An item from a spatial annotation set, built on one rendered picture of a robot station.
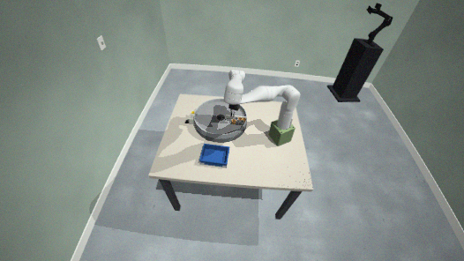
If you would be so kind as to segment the blue open crate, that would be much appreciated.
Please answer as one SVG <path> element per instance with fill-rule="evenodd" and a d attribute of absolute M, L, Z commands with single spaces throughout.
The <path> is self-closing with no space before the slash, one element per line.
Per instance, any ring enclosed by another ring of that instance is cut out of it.
<path fill-rule="evenodd" d="M 228 165 L 228 155 L 228 146 L 204 144 L 199 161 L 201 165 L 226 168 Z"/>

